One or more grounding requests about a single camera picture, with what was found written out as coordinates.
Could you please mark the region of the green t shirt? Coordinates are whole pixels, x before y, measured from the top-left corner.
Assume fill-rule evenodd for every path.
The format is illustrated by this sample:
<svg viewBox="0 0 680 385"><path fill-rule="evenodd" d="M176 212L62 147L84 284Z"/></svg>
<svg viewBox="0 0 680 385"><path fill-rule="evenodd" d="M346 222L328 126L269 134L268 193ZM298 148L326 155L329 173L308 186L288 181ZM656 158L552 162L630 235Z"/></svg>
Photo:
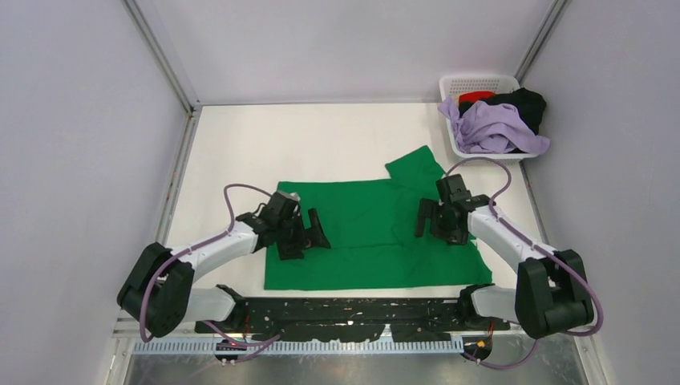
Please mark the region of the green t shirt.
<svg viewBox="0 0 680 385"><path fill-rule="evenodd" d="M301 259L265 254L266 290L368 290L488 284L492 271L476 245L448 245L429 233L415 236L419 202L436 199L445 171L428 146L385 165L380 180L281 181L277 187L316 209L329 248Z"/></svg>

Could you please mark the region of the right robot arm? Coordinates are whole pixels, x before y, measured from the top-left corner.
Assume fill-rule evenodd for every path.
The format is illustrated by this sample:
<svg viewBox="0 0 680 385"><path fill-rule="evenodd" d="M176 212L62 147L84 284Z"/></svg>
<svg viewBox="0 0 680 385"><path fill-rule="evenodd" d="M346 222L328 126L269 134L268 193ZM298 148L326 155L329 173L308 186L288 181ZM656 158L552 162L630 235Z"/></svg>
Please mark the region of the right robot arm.
<svg viewBox="0 0 680 385"><path fill-rule="evenodd" d="M438 199L419 201L415 236L429 233L448 245L475 237L488 245L516 274L512 289L476 284L461 290L458 319L468 329L489 318L519 325L531 338L575 332L596 318L581 256L532 240L486 195L474 196L459 174L436 182Z"/></svg>

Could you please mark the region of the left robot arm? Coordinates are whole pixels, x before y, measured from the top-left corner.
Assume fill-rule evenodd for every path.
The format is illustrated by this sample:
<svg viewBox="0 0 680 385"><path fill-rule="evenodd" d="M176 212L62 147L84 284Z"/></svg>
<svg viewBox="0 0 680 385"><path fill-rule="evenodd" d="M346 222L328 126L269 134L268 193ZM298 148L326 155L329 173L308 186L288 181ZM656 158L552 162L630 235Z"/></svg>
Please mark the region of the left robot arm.
<svg viewBox="0 0 680 385"><path fill-rule="evenodd" d="M147 245L127 276L116 302L139 325L143 342L164 337L186 322L217 324L228 332L245 324L237 294L225 287L200 289L203 276L240 257L273 246L282 260L301 259L308 249L331 247L318 211L302 218L300 197L277 190L253 212L236 215L227 206L227 229L183 249Z"/></svg>

